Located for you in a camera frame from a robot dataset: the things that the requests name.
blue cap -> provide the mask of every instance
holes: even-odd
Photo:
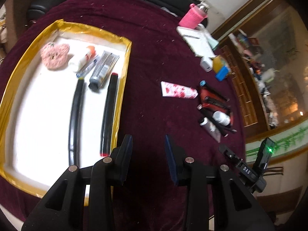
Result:
[[[229,70],[227,69],[227,67],[226,66],[223,66],[220,70],[219,70],[219,72],[216,74],[216,79],[218,80],[218,81],[222,81],[225,77],[226,77],[226,75],[228,74],[228,72],[229,72]]]

sofa armrest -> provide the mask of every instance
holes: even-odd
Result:
[[[27,11],[27,21],[36,21],[45,15],[52,7],[58,6],[66,0],[35,0]]]

orange cap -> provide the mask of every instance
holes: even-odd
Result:
[[[94,46],[87,46],[87,48],[91,50],[91,56],[95,55],[95,47]]]

white notebook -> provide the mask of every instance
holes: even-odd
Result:
[[[214,58],[217,56],[214,54],[203,31],[178,26],[177,32],[187,42],[187,44],[190,46],[190,49],[195,53],[195,56],[197,57],[205,56],[208,58]]]

table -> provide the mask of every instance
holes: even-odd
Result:
[[[184,187],[171,181],[164,151],[170,134],[195,159],[204,164],[226,163],[218,144],[197,123],[198,99],[166,98],[161,81],[197,88],[205,79],[230,98],[236,134],[222,143],[245,158],[244,131],[237,95],[230,78],[218,82],[206,73],[188,45],[176,32],[176,18],[139,0],[68,0],[50,10],[18,40],[0,66],[0,96],[16,63],[35,37],[58,19],[93,25],[132,41],[132,51],[122,103],[118,142],[133,136],[127,180],[114,188],[116,230],[181,230],[186,200]],[[0,178],[0,204],[25,220],[39,198],[28,195]],[[210,213],[213,206],[210,202]]]

